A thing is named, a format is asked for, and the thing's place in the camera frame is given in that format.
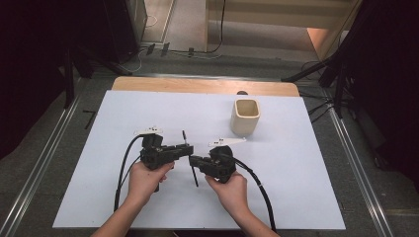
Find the hand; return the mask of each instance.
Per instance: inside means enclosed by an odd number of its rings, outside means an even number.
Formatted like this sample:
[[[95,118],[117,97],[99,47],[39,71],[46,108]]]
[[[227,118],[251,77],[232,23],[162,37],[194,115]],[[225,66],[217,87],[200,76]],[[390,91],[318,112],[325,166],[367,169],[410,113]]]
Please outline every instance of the hand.
[[[211,176],[206,180],[218,195],[218,199],[228,213],[237,216],[243,211],[250,211],[247,204],[247,180],[235,171],[227,183],[222,184]]]
[[[172,162],[151,171],[142,162],[133,164],[129,172],[128,195],[125,203],[133,204],[133,207],[140,211],[150,200],[158,183],[167,179],[166,173],[174,165],[175,162]]]

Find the white board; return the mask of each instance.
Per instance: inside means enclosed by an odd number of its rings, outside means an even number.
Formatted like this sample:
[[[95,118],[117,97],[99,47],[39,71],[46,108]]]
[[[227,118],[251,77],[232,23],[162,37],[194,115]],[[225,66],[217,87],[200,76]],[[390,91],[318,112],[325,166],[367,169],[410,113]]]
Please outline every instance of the white board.
[[[229,129],[235,99],[246,96],[108,91],[97,114],[53,227],[99,227],[113,213],[123,157],[133,133],[157,125],[163,145],[184,143],[208,156],[208,143],[236,137]],[[278,229],[345,229],[302,98],[252,96],[261,117],[247,141],[231,145],[234,157],[253,169],[271,200]],[[138,156],[139,139],[126,169]],[[263,197],[246,171],[251,210],[270,225]],[[197,169],[197,188],[188,158],[181,158],[133,228],[237,229]],[[121,193],[126,197],[127,183]]]

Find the forearm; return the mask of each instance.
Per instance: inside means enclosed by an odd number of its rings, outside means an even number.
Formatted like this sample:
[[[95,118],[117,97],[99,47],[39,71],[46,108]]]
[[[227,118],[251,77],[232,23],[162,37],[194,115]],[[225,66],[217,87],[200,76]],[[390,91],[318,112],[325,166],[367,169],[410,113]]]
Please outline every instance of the forearm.
[[[250,210],[241,210],[236,214],[231,214],[237,225],[249,237],[278,237],[279,235],[272,231],[269,226],[256,217]]]
[[[124,202],[92,236],[126,236],[140,211],[141,206]]]

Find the beige cup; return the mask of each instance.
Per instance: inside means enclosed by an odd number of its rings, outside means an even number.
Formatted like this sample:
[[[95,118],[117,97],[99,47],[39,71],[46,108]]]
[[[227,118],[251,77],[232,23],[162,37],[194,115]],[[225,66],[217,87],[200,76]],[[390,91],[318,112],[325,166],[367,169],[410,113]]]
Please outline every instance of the beige cup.
[[[239,136],[253,133],[260,117],[259,103],[254,99],[237,99],[231,114],[231,130]]]

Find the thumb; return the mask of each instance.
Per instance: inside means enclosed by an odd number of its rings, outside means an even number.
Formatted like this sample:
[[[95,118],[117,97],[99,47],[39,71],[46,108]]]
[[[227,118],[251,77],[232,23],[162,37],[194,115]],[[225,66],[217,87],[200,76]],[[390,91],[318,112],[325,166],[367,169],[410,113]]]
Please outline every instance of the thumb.
[[[174,166],[175,166],[175,162],[164,164],[158,169],[158,172],[161,173],[161,175],[165,175],[167,172],[173,169]]]
[[[206,180],[213,190],[216,190],[219,186],[219,182],[211,176],[206,175]]]

